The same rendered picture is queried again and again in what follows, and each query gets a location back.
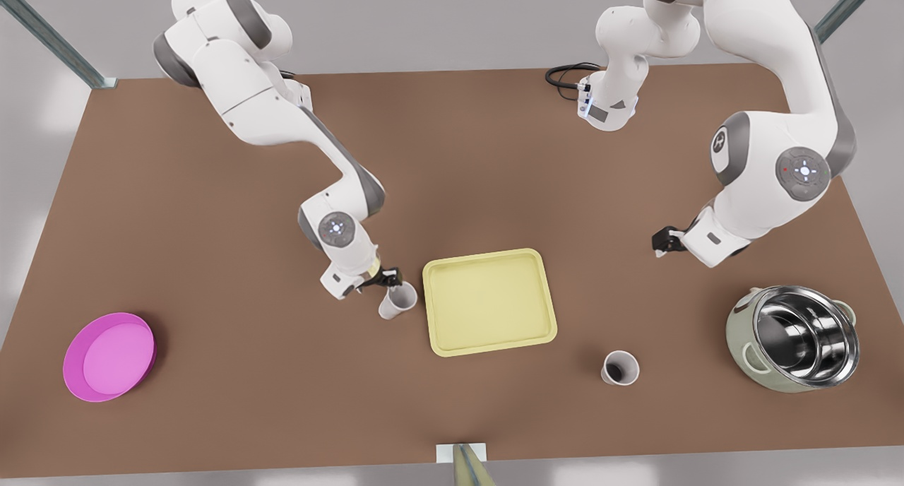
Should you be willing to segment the yellow rectangular tray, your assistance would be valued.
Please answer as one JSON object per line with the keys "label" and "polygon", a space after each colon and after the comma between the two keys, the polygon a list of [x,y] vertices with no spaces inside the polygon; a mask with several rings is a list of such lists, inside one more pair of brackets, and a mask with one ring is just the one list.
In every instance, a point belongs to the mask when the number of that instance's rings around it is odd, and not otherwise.
{"label": "yellow rectangular tray", "polygon": [[551,342],[558,333],[545,263],[530,248],[430,261],[427,332],[439,357]]}

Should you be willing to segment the pale green steel-lined pot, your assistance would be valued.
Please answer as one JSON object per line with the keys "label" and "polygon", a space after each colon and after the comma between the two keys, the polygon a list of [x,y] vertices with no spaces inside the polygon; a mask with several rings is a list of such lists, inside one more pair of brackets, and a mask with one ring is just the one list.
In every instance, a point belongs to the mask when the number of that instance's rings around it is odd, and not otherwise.
{"label": "pale green steel-lined pot", "polygon": [[752,288],[727,315],[727,349],[746,376],[772,391],[831,389],[861,358],[856,315],[842,300],[795,285]]}

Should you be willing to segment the white IKEA cup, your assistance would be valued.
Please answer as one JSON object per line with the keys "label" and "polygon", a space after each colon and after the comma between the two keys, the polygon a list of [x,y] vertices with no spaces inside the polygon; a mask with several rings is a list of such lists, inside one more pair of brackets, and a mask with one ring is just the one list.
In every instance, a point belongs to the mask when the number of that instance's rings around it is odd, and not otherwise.
{"label": "white IKEA cup", "polygon": [[400,313],[411,310],[419,299],[419,294],[409,281],[403,281],[400,285],[388,287],[387,293],[378,308],[382,319],[390,321]]}
{"label": "white IKEA cup", "polygon": [[634,355],[623,350],[614,350],[608,354],[600,370],[601,380],[608,385],[630,386],[636,383],[641,368]]}

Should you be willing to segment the silver frame post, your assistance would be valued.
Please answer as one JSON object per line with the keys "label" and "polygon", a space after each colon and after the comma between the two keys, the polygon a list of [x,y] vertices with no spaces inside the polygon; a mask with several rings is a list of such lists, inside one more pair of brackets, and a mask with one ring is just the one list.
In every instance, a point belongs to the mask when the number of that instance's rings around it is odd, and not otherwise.
{"label": "silver frame post", "polygon": [[117,86],[116,78],[104,77],[27,0],[0,0],[0,6],[90,89],[114,89]]}
{"label": "silver frame post", "polygon": [[436,463],[451,463],[454,486],[496,486],[485,464],[485,443],[437,444]]}
{"label": "silver frame post", "polygon": [[814,26],[819,44],[823,44],[866,0],[837,0]]}

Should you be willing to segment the pink round bowl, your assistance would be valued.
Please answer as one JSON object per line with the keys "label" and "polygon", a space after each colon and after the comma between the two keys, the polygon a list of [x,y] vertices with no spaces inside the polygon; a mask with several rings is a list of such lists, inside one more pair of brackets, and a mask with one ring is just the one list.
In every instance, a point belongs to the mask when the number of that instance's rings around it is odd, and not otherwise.
{"label": "pink round bowl", "polygon": [[156,360],[154,332],[141,316],[100,316],[72,339],[64,356],[64,383],[72,396],[90,403],[110,401],[138,386]]}

